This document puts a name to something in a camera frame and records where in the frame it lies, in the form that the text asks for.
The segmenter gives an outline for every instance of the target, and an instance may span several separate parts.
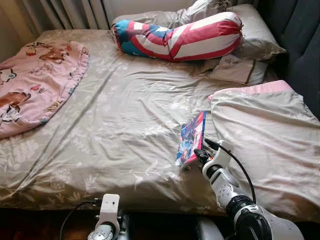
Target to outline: wall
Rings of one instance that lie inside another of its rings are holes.
[[[37,33],[31,31],[31,27],[26,22],[21,6],[23,6],[22,0],[0,0],[0,8],[6,13],[7,18],[11,22],[13,26],[12,31],[16,31],[21,43],[24,45],[34,41]]]
[[[21,48],[22,41],[0,6],[0,62],[15,55]]]
[[[103,0],[110,23],[120,15],[149,11],[177,11],[188,8],[194,2],[195,0]]]

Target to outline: cartoon print blanket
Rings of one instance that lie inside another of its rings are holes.
[[[0,63],[0,139],[46,123],[73,93],[88,58],[75,41],[35,42]]]

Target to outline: book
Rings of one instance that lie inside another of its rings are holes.
[[[206,112],[202,111],[190,123],[181,126],[181,138],[175,164],[182,169],[197,160],[194,150],[202,148],[205,123]]]

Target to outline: bolster pillow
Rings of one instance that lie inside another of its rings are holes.
[[[227,11],[174,29],[122,20],[112,32],[117,47],[127,54],[181,62],[231,53],[242,41],[241,28],[238,15]]]

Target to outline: dark gray headboard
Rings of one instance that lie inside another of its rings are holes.
[[[320,118],[320,0],[259,0],[258,10],[287,50],[273,64],[278,75]]]

